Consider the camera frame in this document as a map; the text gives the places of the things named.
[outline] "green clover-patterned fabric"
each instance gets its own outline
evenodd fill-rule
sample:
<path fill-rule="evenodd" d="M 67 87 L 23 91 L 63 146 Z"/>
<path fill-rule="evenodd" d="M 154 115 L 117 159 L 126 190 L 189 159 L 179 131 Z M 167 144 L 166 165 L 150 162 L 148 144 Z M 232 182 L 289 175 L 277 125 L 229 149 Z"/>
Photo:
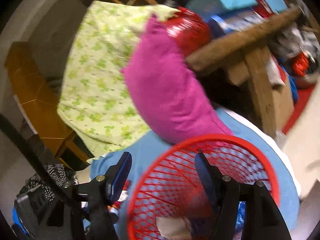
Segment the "green clover-patterned fabric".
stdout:
<path fill-rule="evenodd" d="M 149 131 L 121 69 L 150 16 L 164 21 L 176 11 L 100 1 L 89 7 L 69 54 L 57 112 L 95 157 L 128 147 Z"/>

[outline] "basket rim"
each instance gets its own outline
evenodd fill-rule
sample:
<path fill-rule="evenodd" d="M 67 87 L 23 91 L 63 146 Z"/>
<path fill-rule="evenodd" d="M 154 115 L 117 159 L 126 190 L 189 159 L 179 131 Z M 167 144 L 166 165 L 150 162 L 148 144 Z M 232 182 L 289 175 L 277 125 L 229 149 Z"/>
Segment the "basket rim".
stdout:
<path fill-rule="evenodd" d="M 171 155 L 172 153 L 180 150 L 181 148 L 183 148 L 187 145 L 198 143 L 198 142 L 203 142 L 206 140 L 210 140 L 210 141 L 215 140 L 215 141 L 222 141 L 222 142 L 226 142 L 226 143 L 231 143 L 233 145 L 236 145 L 238 147 L 243 148 L 244 150 L 246 150 L 246 151 L 250 152 L 252 155 L 254 155 L 259 160 L 259 162 L 262 164 L 263 168 L 265 169 L 266 173 L 268 174 L 269 182 L 270 182 L 271 189 L 272 189 L 271 195 L 272 195 L 275 203 L 279 207 L 279 204 L 280 204 L 279 184 L 278 184 L 278 179 L 277 179 L 275 170 L 273 169 L 268 158 L 257 147 L 255 147 L 252 143 L 250 143 L 242 138 L 233 136 L 233 135 L 226 135 L 226 134 L 201 135 L 198 137 L 193 137 L 191 139 L 184 140 L 184 141 L 172 146 L 168 151 L 166 151 L 164 154 L 162 154 L 158 158 L 156 158 L 153 161 L 153 163 L 149 166 L 149 168 L 140 177 L 140 180 L 139 180 L 138 184 L 136 185 L 134 192 L 130 197 L 130 202 L 128 204 L 128 210 L 127 210 L 128 228 L 127 228 L 127 230 L 128 230 L 129 240 L 136 240 L 136 237 L 134 234 L 134 228 L 133 228 L 134 221 L 131 219 L 131 216 L 132 216 L 131 214 L 134 209 L 135 199 L 138 195 L 138 192 L 139 192 L 141 186 L 143 185 L 145 179 L 150 174 L 150 172 L 158 165 L 158 163 L 161 160 L 166 158 L 168 155 Z"/>

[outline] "pillowcase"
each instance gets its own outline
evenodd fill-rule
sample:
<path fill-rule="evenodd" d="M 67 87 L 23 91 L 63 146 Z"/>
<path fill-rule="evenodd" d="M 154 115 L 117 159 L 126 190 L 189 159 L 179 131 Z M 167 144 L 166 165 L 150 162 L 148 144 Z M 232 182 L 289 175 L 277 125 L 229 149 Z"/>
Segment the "pillowcase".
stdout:
<path fill-rule="evenodd" d="M 167 142 L 212 133 L 232 134 L 187 68 L 174 39 L 154 15 L 124 68 L 124 81 L 142 118 Z"/>

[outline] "metal screw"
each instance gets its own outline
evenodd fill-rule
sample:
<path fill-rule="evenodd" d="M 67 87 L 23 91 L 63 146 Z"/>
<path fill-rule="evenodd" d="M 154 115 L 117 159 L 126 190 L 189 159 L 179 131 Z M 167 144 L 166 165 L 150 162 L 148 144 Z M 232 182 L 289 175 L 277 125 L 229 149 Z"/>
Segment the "metal screw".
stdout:
<path fill-rule="evenodd" d="M 224 181 L 230 181 L 230 180 L 231 180 L 231 177 L 230 177 L 229 175 L 224 175 L 224 176 L 222 177 L 222 179 L 223 179 Z"/>
<path fill-rule="evenodd" d="M 64 188 L 68 188 L 72 185 L 71 181 L 66 181 L 65 183 L 63 183 L 63 187 Z"/>
<path fill-rule="evenodd" d="M 105 179 L 105 176 L 104 175 L 98 175 L 97 177 L 96 177 L 96 180 L 97 181 L 103 181 Z"/>
<path fill-rule="evenodd" d="M 264 183 L 263 183 L 263 181 L 258 180 L 258 181 L 257 181 L 257 185 L 258 185 L 259 187 L 263 187 L 263 186 L 264 186 Z"/>

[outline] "red plastic basket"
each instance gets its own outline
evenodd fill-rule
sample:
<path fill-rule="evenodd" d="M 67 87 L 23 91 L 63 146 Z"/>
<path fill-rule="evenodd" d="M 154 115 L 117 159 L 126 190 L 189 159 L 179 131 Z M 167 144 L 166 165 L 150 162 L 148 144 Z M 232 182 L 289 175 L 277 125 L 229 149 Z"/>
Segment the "red plastic basket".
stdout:
<path fill-rule="evenodd" d="M 130 240 L 164 239 L 156 226 L 156 217 L 181 216 L 182 210 L 189 209 L 199 201 L 199 195 L 204 195 L 194 164 L 198 152 L 203 152 L 223 175 L 238 182 L 253 184 L 262 180 L 279 205 L 276 174 L 257 147 L 235 136 L 205 135 L 175 145 L 141 177 L 128 207 Z"/>

